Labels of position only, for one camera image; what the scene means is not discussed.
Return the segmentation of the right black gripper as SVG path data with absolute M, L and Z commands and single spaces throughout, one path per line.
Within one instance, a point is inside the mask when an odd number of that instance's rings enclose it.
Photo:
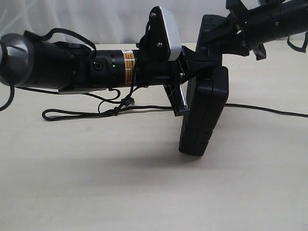
M 236 28 L 240 31 L 241 45 L 253 53 L 257 60 L 266 59 L 267 53 L 264 44 L 257 44 L 249 38 L 248 16 L 249 10 L 241 0 L 227 0 L 226 9 L 230 11 L 226 17 L 210 14 L 209 18 L 213 24 L 209 32 L 208 46 L 219 46 L 231 48 L 237 45 Z

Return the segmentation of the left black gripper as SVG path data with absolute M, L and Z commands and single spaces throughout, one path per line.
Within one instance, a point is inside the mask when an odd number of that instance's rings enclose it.
M 192 51 L 186 46 L 180 47 L 180 54 L 174 61 L 158 60 L 161 56 L 142 48 L 137 44 L 138 59 L 134 68 L 134 86 L 146 88 L 162 85 L 170 102 L 170 109 L 175 116 L 184 116 L 189 113 L 182 84 L 196 77 L 199 73 L 214 68 L 216 59 L 189 58 Z

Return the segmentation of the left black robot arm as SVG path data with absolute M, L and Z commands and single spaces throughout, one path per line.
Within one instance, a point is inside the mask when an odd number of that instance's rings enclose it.
M 186 46 L 171 61 L 145 45 L 136 50 L 98 50 L 85 37 L 80 43 L 50 42 L 55 28 L 44 36 L 26 31 L 0 39 L 0 81 L 12 90 L 50 89 L 56 94 L 87 94 L 96 90 L 162 85 L 176 116 L 189 112 L 182 84 L 216 65 L 216 59 Z

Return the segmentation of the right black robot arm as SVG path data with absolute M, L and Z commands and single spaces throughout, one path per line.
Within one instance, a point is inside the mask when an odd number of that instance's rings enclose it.
M 287 38 L 308 30 L 306 0 L 261 0 L 259 6 L 248 9 L 240 0 L 226 1 L 229 15 L 208 36 L 217 42 L 223 54 L 266 58 L 265 43 Z

